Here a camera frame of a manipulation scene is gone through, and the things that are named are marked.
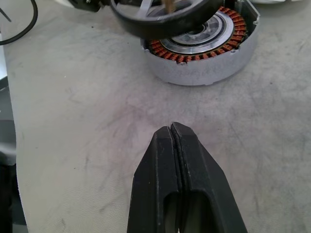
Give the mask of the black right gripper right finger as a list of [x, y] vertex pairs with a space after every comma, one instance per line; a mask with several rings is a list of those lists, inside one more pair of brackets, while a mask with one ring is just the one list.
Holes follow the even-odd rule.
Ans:
[[175, 164], [181, 186], [181, 233], [245, 233], [228, 180], [217, 162], [188, 126], [174, 122]]

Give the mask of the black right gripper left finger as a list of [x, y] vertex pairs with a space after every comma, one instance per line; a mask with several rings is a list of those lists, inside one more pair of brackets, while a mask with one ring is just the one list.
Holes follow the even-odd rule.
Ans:
[[178, 232], [181, 181], [176, 154], [170, 128], [161, 127], [134, 173], [127, 232]]

